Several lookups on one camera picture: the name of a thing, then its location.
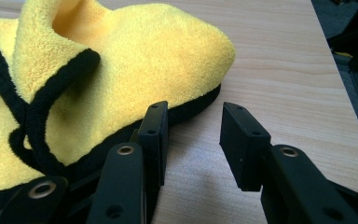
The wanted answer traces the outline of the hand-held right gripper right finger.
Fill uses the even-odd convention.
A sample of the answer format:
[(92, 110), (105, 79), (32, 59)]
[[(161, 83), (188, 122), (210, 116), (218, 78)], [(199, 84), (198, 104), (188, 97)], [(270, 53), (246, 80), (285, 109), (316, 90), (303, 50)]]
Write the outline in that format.
[(219, 145), (238, 187), (261, 193), (268, 224), (358, 224), (358, 212), (305, 152), (270, 139), (247, 109), (223, 104)]

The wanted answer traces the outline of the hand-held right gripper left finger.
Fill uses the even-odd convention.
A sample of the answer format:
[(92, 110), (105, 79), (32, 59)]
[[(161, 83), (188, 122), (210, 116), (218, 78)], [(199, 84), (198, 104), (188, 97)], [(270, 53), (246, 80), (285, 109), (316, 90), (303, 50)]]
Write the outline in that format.
[(109, 150), (86, 224), (151, 224), (168, 153), (168, 103), (154, 103), (131, 140)]

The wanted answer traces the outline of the yellow towel with black trim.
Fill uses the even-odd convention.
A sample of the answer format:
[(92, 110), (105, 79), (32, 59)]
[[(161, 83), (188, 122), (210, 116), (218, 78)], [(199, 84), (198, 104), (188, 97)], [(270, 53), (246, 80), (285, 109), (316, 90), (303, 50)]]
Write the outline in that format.
[(195, 117), (234, 59), (222, 31), (167, 4), (26, 0), (0, 19), (0, 210), (33, 179), (100, 169), (153, 103), (170, 124)]

